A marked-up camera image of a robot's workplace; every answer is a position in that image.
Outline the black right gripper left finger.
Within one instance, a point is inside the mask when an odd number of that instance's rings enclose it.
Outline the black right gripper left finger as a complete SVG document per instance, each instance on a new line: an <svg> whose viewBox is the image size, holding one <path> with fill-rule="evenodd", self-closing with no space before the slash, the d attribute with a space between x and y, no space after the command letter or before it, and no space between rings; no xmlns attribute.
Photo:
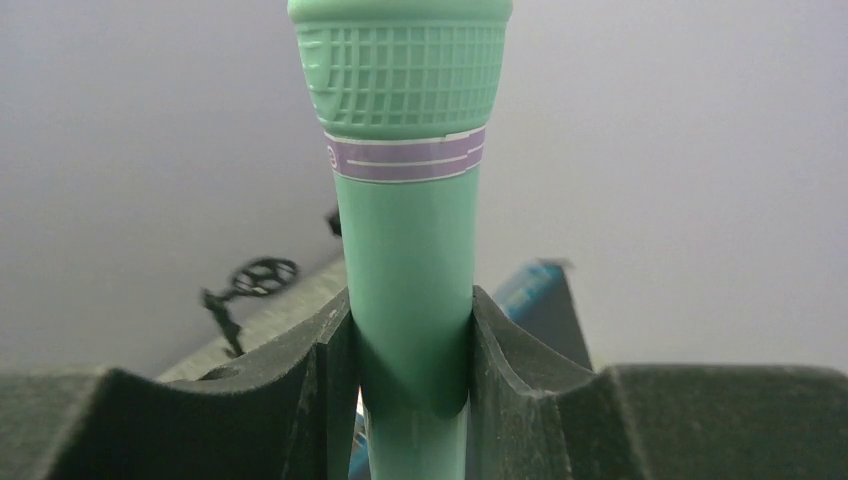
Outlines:
<svg viewBox="0 0 848 480"><path fill-rule="evenodd" d="M5 479L344 479L359 376L348 297L196 380L1 375Z"/></svg>

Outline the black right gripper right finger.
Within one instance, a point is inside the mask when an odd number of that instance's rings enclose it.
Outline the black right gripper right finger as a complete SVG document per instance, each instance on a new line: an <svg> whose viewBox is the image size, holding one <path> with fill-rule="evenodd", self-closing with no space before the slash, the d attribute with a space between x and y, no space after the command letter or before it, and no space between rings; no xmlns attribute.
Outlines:
<svg viewBox="0 0 848 480"><path fill-rule="evenodd" d="M480 479L843 479L847 378L786 365L589 371L473 300Z"/></svg>

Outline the black round-base mic stand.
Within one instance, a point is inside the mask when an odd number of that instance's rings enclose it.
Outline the black round-base mic stand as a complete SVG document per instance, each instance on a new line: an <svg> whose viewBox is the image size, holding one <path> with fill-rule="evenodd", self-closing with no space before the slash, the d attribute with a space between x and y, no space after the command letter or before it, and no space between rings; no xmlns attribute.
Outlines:
<svg viewBox="0 0 848 480"><path fill-rule="evenodd" d="M286 258L262 256L249 260L229 276L229 286L220 293L203 288L201 305L211 313L229 347L223 352L229 359L245 354L240 342L242 327L235 322L228 305L240 298L274 296L295 283L299 265Z"/></svg>

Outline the green microphone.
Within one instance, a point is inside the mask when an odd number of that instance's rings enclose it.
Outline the green microphone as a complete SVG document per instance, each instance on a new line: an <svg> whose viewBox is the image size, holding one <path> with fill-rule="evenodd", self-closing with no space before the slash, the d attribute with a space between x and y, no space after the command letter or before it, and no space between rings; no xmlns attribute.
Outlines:
<svg viewBox="0 0 848 480"><path fill-rule="evenodd" d="M292 1L334 172L370 474L461 479L479 175L508 1Z"/></svg>

